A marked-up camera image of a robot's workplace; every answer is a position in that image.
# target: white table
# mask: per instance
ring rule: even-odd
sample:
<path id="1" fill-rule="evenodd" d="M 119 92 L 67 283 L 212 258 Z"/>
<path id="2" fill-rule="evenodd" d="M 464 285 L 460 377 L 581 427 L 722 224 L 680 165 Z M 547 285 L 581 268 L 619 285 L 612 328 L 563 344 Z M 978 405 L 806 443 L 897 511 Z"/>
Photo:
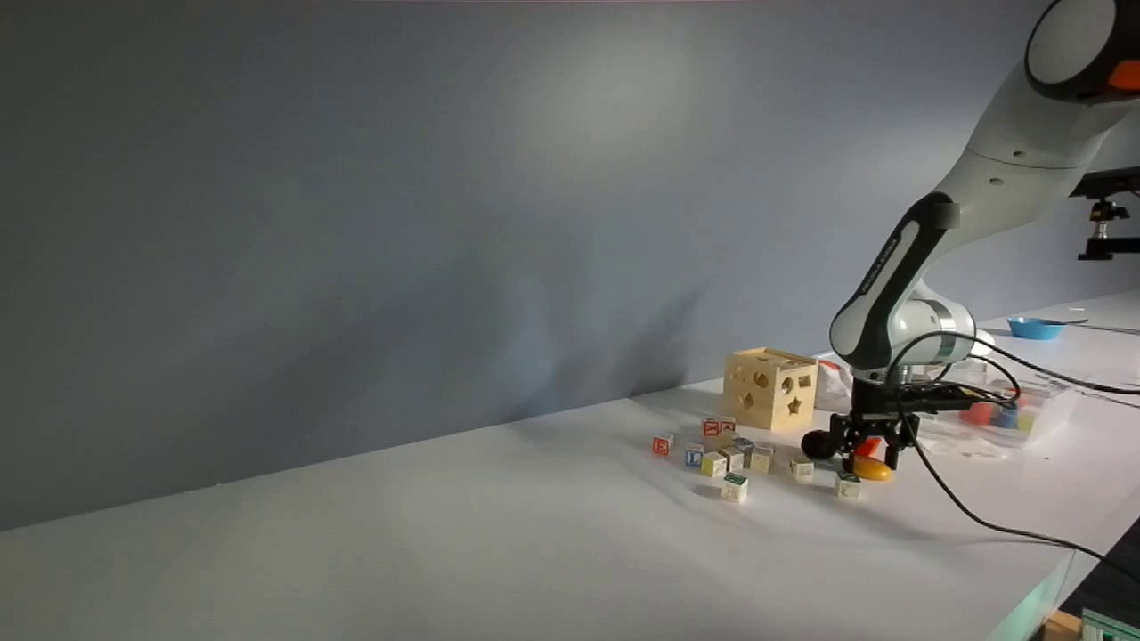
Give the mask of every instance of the white table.
<path id="1" fill-rule="evenodd" d="M 1140 334 L 1007 346 L 1140 377 Z M 715 386 L 6 532 L 0 639 L 1016 639 L 1093 568 L 974 529 L 911 452 L 863 506 L 827 473 L 728 506 L 649 456 L 705 412 Z M 991 520 L 1107 548 L 1140 517 L 1138 409 L 1048 421 L 1007 463 L 935 463 Z"/>

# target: black cable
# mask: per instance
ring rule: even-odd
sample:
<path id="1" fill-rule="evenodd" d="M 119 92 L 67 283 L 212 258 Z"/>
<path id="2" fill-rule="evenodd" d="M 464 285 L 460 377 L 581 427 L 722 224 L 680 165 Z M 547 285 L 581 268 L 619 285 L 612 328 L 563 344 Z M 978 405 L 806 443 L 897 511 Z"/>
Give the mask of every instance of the black cable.
<path id="1" fill-rule="evenodd" d="M 911 443 L 911 449 L 921 452 L 923 467 L 931 472 L 935 484 L 980 529 L 986 532 L 999 532 L 999 536 L 1007 536 L 1007 537 L 1031 537 L 1031 543 L 1043 543 L 1043 546 L 1059 546 L 1059 548 L 1072 548 L 1072 551 L 1085 551 L 1113 570 L 1118 570 L 1124 576 L 1138 580 L 1140 584 L 1140 575 L 1135 575 L 1130 568 L 1114 564 L 1113 555 L 1101 555 L 1079 543 L 1069 543 L 1069 537 L 1054 537 L 1054 536 L 1041 536 L 1041 532 L 1023 532 L 1023 529 L 1006 529 L 1006 524 L 994 524 L 994 520 L 985 520 L 978 517 L 956 493 L 950 484 L 935 472 L 935 463 L 926 461 L 926 449 L 921 443 Z"/>
<path id="2" fill-rule="evenodd" d="M 1089 389 L 1089 392 L 1105 392 L 1105 395 L 1140 395 L 1140 389 L 1114 389 L 1114 386 L 1101 386 L 1101 380 L 1069 377 L 1069 374 L 1063 374 L 1063 371 L 1048 371 L 1048 367 L 1041 367 L 1041 364 L 1032 364 L 1032 359 L 1023 359 L 1023 357 L 1016 357 L 1016 353 L 1007 353 L 1007 349 L 1003 349 L 1003 346 L 994 346 L 994 344 L 985 344 L 985 339 L 961 334 L 961 333 L 926 333 L 926 334 L 911 339 L 911 344 L 910 344 L 904 349 L 897 349 L 897 357 L 891 359 L 886 380 L 895 380 L 901 357 L 911 353 L 921 344 L 931 344 L 931 339 L 980 344 L 980 346 L 986 346 L 991 353 L 999 353 L 999 357 L 1006 357 L 1006 359 L 1011 359 L 1011 364 L 1021 364 L 1021 367 L 1028 367 L 1028 371 L 1037 371 L 1037 374 L 1043 374 L 1043 377 L 1054 377 L 1054 380 L 1066 380 L 1066 386 L 1076 386 L 1076 389 Z"/>
<path id="3" fill-rule="evenodd" d="M 1037 374 L 1048 374 L 1048 377 L 1059 377 L 1059 380 L 1069 380 L 1069 386 L 1079 386 L 1079 389 L 1093 389 L 1093 392 L 1140 395 L 1140 389 L 1114 389 L 1114 386 L 1079 380 L 1079 377 L 1069 377 L 1069 374 L 1037 367 L 1037 364 L 1031 364 L 1031 359 L 1023 359 L 1023 357 L 1016 357 L 1016 353 L 1007 353 L 1007 349 L 1003 349 L 1003 346 L 994 346 L 994 344 L 985 344 L 985 339 L 961 334 L 961 333 L 926 333 L 926 334 L 911 339 L 911 344 L 910 344 L 904 349 L 897 349 L 897 357 L 886 364 L 886 386 L 895 386 L 901 357 L 911 353 L 921 344 L 931 344 L 931 339 L 980 344 L 980 346 L 1003 353 L 1006 359 L 1016 359 L 1016 364 L 1023 364 L 1023 367 L 1031 367 L 1031 371 L 1037 371 Z M 923 461 L 923 467 L 931 472 L 931 476 L 936 481 L 936 487 L 941 487 L 974 524 L 980 524 L 980 529 L 986 529 L 986 532 L 999 532 L 999 536 L 1007 536 L 1007 537 L 1031 537 L 1031 543 L 1043 543 L 1043 546 L 1059 546 L 1059 548 L 1085 551 L 1085 555 L 1089 555 L 1089 558 L 1097 558 L 1097 564 L 1105 564 L 1105 568 L 1113 568 L 1113 570 L 1118 570 L 1124 576 L 1130 576 L 1130 580 L 1140 584 L 1140 575 L 1135 575 L 1130 568 L 1124 568 L 1124 564 L 1114 564 L 1114 558 L 1107 558 L 1107 555 L 1101 555 L 1101 551 L 1093 551 L 1093 548 L 1087 548 L 1087 546 L 1079 546 L 1079 543 L 1054 537 L 1054 536 L 1041 536 L 1041 532 L 1023 532 L 1023 529 L 1006 529 L 1006 524 L 994 524 L 994 520 L 978 517 L 978 514 L 950 493 L 950 484 L 935 472 L 935 463 L 926 461 L 926 449 L 921 444 L 921 440 L 911 440 L 910 444 L 921 452 L 921 461 Z"/>

